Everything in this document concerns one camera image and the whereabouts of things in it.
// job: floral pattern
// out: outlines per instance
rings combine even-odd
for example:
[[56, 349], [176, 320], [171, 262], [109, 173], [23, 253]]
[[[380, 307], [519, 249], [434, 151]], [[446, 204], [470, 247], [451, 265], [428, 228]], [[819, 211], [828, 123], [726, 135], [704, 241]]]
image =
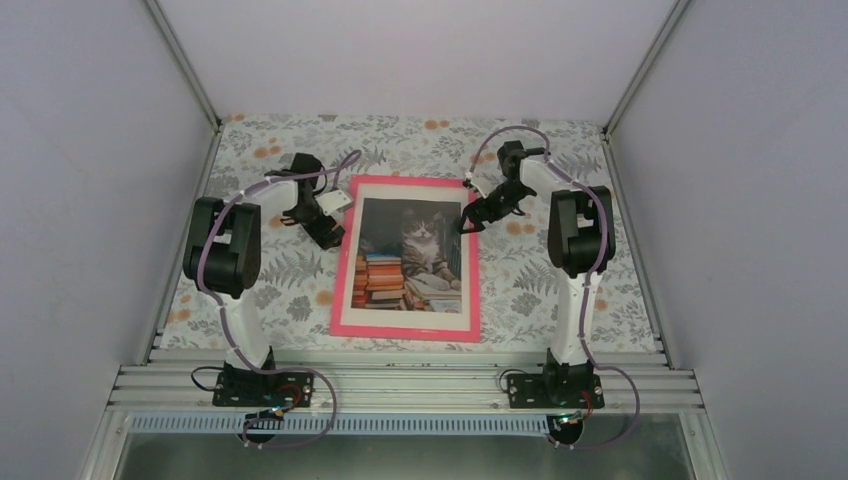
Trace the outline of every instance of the floral pattern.
[[[612, 188], [600, 131], [591, 123], [532, 119], [434, 119], [346, 115], [235, 115], [227, 119], [206, 194], [231, 197], [273, 169], [286, 168], [295, 152], [307, 152], [330, 168], [353, 149], [362, 159], [342, 174], [462, 178], [480, 142], [492, 131], [523, 124], [551, 139], [553, 160], [591, 185]], [[508, 132], [491, 142], [475, 172], [501, 181], [495, 151], [505, 140], [538, 145], [528, 132]], [[299, 226], [278, 217], [263, 225], [262, 273], [254, 286], [265, 332], [276, 347], [302, 350], [539, 351], [554, 331], [556, 271], [546, 250], [549, 207], [528, 197], [524, 216], [510, 216], [479, 235], [482, 339], [478, 344], [332, 337], [339, 249], [322, 251]], [[654, 350], [642, 291], [618, 211], [616, 255], [595, 302], [592, 346], [603, 352]], [[223, 348], [213, 302], [180, 279], [161, 348]]]

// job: cat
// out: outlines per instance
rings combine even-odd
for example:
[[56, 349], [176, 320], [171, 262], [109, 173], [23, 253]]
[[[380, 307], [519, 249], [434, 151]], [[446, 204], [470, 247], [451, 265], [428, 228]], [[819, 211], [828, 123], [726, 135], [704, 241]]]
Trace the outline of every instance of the cat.
[[400, 229], [403, 235], [401, 269], [406, 278], [414, 278], [437, 290], [460, 290], [462, 282], [448, 268], [439, 245], [442, 214], [416, 218], [412, 209], [403, 213]]

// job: purple cable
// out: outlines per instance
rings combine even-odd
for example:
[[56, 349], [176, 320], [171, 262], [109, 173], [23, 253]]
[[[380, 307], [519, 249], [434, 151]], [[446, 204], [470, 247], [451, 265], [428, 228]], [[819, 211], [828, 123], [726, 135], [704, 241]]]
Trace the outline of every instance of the purple cable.
[[[230, 327], [227, 324], [227, 314], [226, 314], [226, 311], [224, 310], [224, 300], [221, 298], [220, 295], [213, 292], [212, 290], [209, 290], [206, 287], [206, 282], [203, 281], [203, 276], [204, 276], [204, 273], [205, 273], [205, 270], [206, 270], [206, 260], [209, 257], [209, 250], [212, 248], [212, 244], [215, 242], [215, 234], [216, 234], [216, 232], [218, 232], [218, 230], [221, 229], [221, 226], [224, 224], [224, 219], [227, 217], [227, 214], [230, 212], [230, 210], [233, 208], [233, 206], [236, 205], [239, 201], [241, 201], [245, 196], [256, 193], [256, 192], [264, 189], [265, 187], [267, 187], [269, 185], [273, 185], [275, 183], [288, 182], [288, 181], [291, 181], [291, 180], [304, 180], [304, 179], [307, 179], [307, 178], [320, 177], [322, 175], [326, 176], [326, 175], [329, 175], [331, 173], [335, 173], [336, 175], [338, 175], [339, 172], [341, 172], [345, 168], [347, 168], [347, 167], [353, 165], [355, 162], [357, 162], [360, 159], [360, 157], [362, 157], [362, 152], [360, 150], [354, 150], [354, 151], [350, 152], [344, 158], [344, 160], [342, 160], [341, 164], [336, 168], [326, 170], [326, 171], [322, 171], [322, 172], [317, 172], [317, 173], [292, 175], [292, 176], [289, 176], [289, 177], [273, 177], [273, 178], [266, 177], [264, 181], [253, 184], [253, 185], [247, 187], [243, 191], [239, 192], [235, 197], [233, 197], [232, 200], [227, 202], [226, 205], [224, 205], [224, 208], [221, 210], [221, 213], [218, 214], [218, 218], [215, 219], [215, 223], [212, 225], [212, 229], [209, 231], [209, 236], [206, 238], [206, 243], [203, 245], [203, 250], [200, 253], [200, 261], [198, 262], [198, 265], [197, 265], [197, 286], [198, 286], [198, 288], [200, 288], [201, 292], [212, 297], [212, 299], [215, 300], [215, 303], [218, 304], [218, 307], [219, 307], [218, 312], [221, 315], [221, 329], [224, 331], [224, 337], [227, 339], [227, 343], [233, 349], [233, 352], [235, 352], [235, 354], [239, 358], [239, 360], [241, 360], [242, 363], [244, 363], [247, 366], [247, 368], [249, 368], [252, 372], [258, 373], [260, 375], [279, 375], [281, 373], [289, 373], [289, 372], [311, 373], [311, 374], [315, 375], [316, 377], [320, 378], [324, 383], [327, 384], [327, 389], [330, 391], [330, 396], [333, 398], [333, 411], [330, 414], [330, 420], [327, 422], [327, 425], [324, 427], [323, 430], [321, 430], [321, 432], [319, 432], [314, 437], [311, 437], [311, 438], [304, 440], [302, 442], [268, 445], [266, 448], [269, 448], [269, 449], [286, 449], [286, 448], [303, 447], [303, 446], [309, 445], [313, 442], [317, 442], [318, 440], [324, 438], [324, 436], [327, 435], [327, 432], [329, 432], [330, 429], [333, 428], [333, 424], [336, 421], [336, 416], [338, 415], [338, 408], [339, 407], [338, 407], [338, 398], [336, 397], [336, 391], [333, 388], [333, 385], [330, 383], [329, 379], [327, 379], [327, 377], [325, 377], [320, 372], [318, 372], [314, 369], [308, 368], [308, 367], [283, 367], [283, 368], [277, 368], [277, 369], [274, 369], [274, 370], [262, 370], [261, 368], [257, 367], [256, 365], [250, 363], [250, 361], [247, 359], [247, 357], [245, 357], [244, 354], [241, 353], [241, 350], [236, 345], [235, 339], [233, 339], [232, 332], [230, 332]], [[266, 420], [266, 419], [264, 419], [264, 418], [263, 419], [255, 419], [255, 420], [251, 420], [250, 422], [247, 422], [244, 426], [244, 429], [242, 430], [242, 440], [244, 440], [245, 446], [254, 445], [256, 447], [262, 448], [261, 447], [262, 444], [251, 442], [250, 440], [247, 439], [247, 431], [252, 425], [255, 425], [256, 423], [258, 423], [258, 421], [256, 421], [256, 420]]]
[[[633, 427], [635, 427], [636, 424], [639, 421], [639, 413], [641, 412], [641, 409], [642, 409], [642, 403], [641, 403], [641, 399], [639, 398], [639, 390], [636, 388], [636, 382], [633, 381], [633, 378], [630, 377], [630, 375], [628, 375], [627, 372], [625, 372], [624, 370], [622, 370], [618, 367], [615, 367], [615, 366], [612, 366], [612, 365], [602, 366], [602, 365], [598, 364], [598, 361], [595, 360], [595, 357], [592, 355], [592, 351], [589, 350], [589, 344], [586, 343], [586, 312], [587, 312], [588, 307], [589, 307], [589, 295], [590, 295], [589, 287], [591, 286], [590, 285], [590, 279], [592, 278], [592, 274], [597, 272], [598, 268], [601, 266], [601, 263], [604, 261], [604, 255], [607, 253], [607, 238], [609, 237], [609, 225], [607, 224], [606, 211], [604, 210], [604, 205], [601, 203], [601, 199], [598, 198], [598, 195], [595, 192], [593, 192], [590, 188], [588, 188], [587, 186], [578, 182], [577, 180], [574, 180], [573, 178], [571, 178], [570, 175], [565, 173], [565, 171], [562, 170], [561, 168], [559, 168], [556, 164], [551, 163], [551, 161], [550, 161], [551, 140], [548, 138], [547, 135], [545, 135], [544, 133], [542, 133], [539, 130], [536, 130], [535, 128], [525, 127], [524, 125], [512, 125], [512, 126], [509, 126], [509, 127], [504, 127], [504, 128], [495, 130], [491, 135], [489, 135], [488, 137], [486, 137], [485, 140], [483, 140], [483, 143], [480, 145], [480, 148], [477, 149], [477, 153], [474, 155], [474, 160], [472, 160], [472, 163], [471, 163], [471, 168], [468, 170], [469, 172], [474, 172], [474, 168], [477, 166], [477, 161], [480, 158], [480, 153], [486, 147], [486, 144], [488, 144], [489, 141], [492, 138], [494, 138], [495, 136], [500, 135], [501, 133], [509, 131], [509, 130], [526, 130], [528, 132], [533, 132], [536, 135], [538, 135], [539, 137], [541, 137], [542, 140], [544, 140], [544, 142], [545, 142], [545, 153], [544, 153], [543, 157], [544, 157], [544, 162], [548, 166], [548, 168], [550, 168], [551, 171], [554, 172], [554, 174], [556, 174], [558, 177], [560, 177], [560, 179], [565, 180], [566, 182], [574, 185], [575, 187], [579, 188], [580, 190], [585, 192], [587, 195], [589, 195], [589, 198], [591, 198], [592, 201], [595, 203], [595, 205], [597, 205], [597, 207], [598, 207], [598, 217], [599, 217], [599, 222], [600, 222], [600, 227], [601, 227], [601, 250], [598, 252], [598, 257], [595, 259], [595, 263], [592, 264], [592, 267], [586, 273], [586, 283], [583, 284], [583, 302], [580, 305], [580, 322], [578, 324], [579, 325], [578, 326], [578, 332], [579, 333], [577, 334], [577, 338], [580, 339], [580, 346], [583, 348], [583, 352], [586, 354], [586, 358], [589, 359], [589, 362], [592, 364], [593, 367], [595, 367], [596, 370], [616, 372], [619, 375], [621, 375], [622, 377], [624, 377], [625, 380], [627, 380], [627, 383], [630, 384], [630, 388], [633, 390], [633, 396], [635, 397], [635, 400], [636, 400], [636, 412], [633, 415], [633, 421], [630, 422], [630, 424], [627, 425], [627, 428], [623, 432], [621, 432], [619, 435], [617, 435], [617, 436], [615, 436], [615, 437], [613, 437], [613, 438], [611, 438], [611, 439], [609, 439], [605, 442], [601, 442], [599, 444], [596, 444], [596, 445], [586, 445], [586, 446], [570, 445], [569, 450], [594, 450], [594, 449], [598, 449], [598, 448], [608, 447], [610, 445], [618, 443], [619, 441], [623, 440], [628, 435], [630, 435], [630, 433], [633, 431]], [[556, 441], [550, 435], [548, 436], [548, 440], [551, 440], [553, 443], [556, 443]]]

